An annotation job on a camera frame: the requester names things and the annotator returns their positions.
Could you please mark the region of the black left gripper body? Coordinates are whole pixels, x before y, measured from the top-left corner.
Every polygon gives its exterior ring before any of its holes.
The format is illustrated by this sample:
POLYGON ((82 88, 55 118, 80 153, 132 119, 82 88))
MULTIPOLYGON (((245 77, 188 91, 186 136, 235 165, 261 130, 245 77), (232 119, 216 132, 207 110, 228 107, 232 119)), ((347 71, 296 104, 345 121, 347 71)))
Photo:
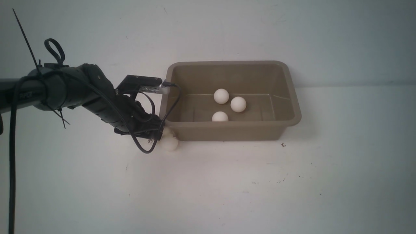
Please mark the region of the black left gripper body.
POLYGON ((103 122, 114 127, 114 132, 119 135, 134 135, 136 137, 159 137, 163 129, 162 119, 157 116, 155 105, 150 100, 152 110, 146 112, 141 103, 136 101, 136 96, 146 92, 133 94, 119 94, 116 89, 109 87, 88 87, 88 98, 83 102, 83 107, 92 114, 98 116, 103 122))

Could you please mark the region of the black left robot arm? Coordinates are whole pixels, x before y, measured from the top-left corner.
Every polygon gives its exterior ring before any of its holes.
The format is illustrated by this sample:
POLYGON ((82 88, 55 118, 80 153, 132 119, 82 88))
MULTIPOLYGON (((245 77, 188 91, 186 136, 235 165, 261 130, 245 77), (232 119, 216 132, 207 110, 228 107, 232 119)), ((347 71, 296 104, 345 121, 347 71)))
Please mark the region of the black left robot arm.
POLYGON ((41 79, 25 81, 19 92, 17 108, 34 106, 42 111, 84 107, 120 135, 144 139, 160 139, 164 124, 154 111, 147 113, 137 93, 158 93, 162 79, 127 75, 114 87, 97 65, 83 64, 76 68, 40 68, 41 79))

